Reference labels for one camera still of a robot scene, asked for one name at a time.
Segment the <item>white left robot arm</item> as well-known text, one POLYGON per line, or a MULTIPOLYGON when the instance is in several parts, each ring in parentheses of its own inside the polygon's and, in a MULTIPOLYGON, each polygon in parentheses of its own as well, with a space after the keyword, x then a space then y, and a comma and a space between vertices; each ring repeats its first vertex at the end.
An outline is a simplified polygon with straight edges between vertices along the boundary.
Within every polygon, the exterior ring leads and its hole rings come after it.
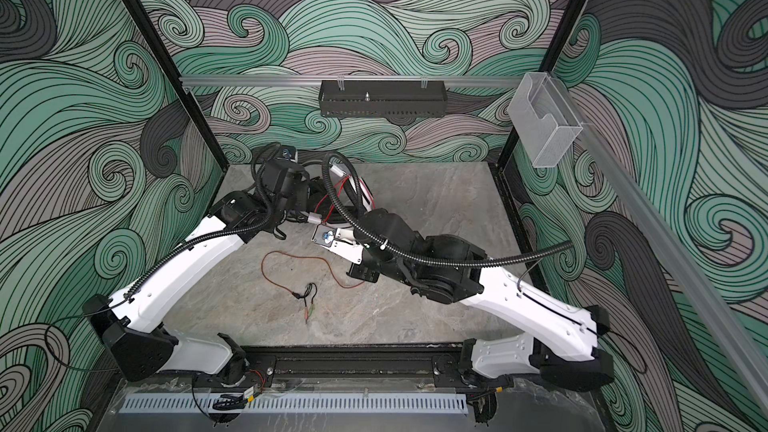
POLYGON ((272 142, 252 159, 253 183, 215 203, 192 234, 136 281, 82 306, 86 318, 129 382, 165 372, 191 372, 224 386, 240 383, 245 351, 228 335, 200 338, 167 328, 173 306, 224 258, 261 232, 275 234, 302 202, 309 175, 295 148, 272 142))

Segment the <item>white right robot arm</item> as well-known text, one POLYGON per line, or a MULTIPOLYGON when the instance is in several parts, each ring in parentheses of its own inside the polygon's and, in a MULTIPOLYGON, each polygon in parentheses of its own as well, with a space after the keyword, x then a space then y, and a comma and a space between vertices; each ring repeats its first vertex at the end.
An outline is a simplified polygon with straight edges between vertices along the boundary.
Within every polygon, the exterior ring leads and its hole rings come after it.
POLYGON ((343 154, 326 153, 320 167, 327 196, 348 225, 321 229, 319 242, 350 262, 350 277, 369 283, 387 277, 415 296, 476 308, 518 329, 506 339, 464 342, 458 369, 466 383, 538 375, 555 387, 589 392, 614 381, 614 358, 599 344, 610 330, 608 311, 570 306, 508 269, 537 264, 571 243, 493 259, 455 235, 424 237, 399 215, 364 202, 367 188, 343 154))

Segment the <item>white black headphones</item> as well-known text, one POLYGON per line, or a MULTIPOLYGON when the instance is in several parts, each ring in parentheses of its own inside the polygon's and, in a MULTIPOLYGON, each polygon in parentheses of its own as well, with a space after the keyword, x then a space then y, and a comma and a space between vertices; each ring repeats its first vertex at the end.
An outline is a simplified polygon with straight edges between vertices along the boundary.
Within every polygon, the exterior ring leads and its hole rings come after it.
MULTIPOLYGON (((309 173, 309 180, 306 183, 307 192, 300 195, 306 201, 298 206, 298 220, 310 224, 347 227, 347 221, 332 203, 323 184, 320 161, 308 161, 305 169, 309 173)), ((358 176, 358 181, 355 181, 349 168, 338 161, 331 162, 329 173, 338 200, 350 214, 358 217, 375 208, 374 196, 362 176, 358 176)))

